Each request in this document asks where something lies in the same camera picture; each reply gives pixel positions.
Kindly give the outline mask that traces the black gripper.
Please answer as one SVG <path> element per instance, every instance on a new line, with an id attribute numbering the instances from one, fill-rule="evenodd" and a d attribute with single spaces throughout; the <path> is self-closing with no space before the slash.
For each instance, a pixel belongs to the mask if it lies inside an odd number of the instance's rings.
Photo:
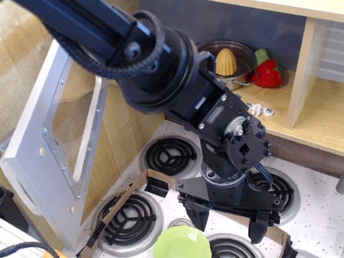
<path id="1" fill-rule="evenodd" d="M 175 184 L 193 225 L 205 231 L 211 209 L 248 217 L 250 242 L 259 244 L 281 221 L 281 201 L 268 191 L 272 176 L 260 163 L 270 155 L 266 147 L 241 148 L 234 165 L 225 151 L 204 150 L 200 177 Z"/>

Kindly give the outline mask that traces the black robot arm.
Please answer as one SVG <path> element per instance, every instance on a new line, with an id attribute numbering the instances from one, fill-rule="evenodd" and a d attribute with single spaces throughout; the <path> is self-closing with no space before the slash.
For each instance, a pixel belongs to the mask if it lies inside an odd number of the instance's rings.
<path id="1" fill-rule="evenodd" d="M 189 37 L 161 25 L 148 11 L 127 14 L 104 0 L 17 0 L 35 14 L 79 65 L 118 82 L 126 102 L 146 114 L 164 113 L 194 132 L 204 168 L 175 188 L 193 225 L 203 231 L 210 210 L 247 217 L 258 244 L 280 222 L 282 203 L 257 186 L 250 170 L 271 183 L 265 127 L 215 76 L 216 61 Z"/>

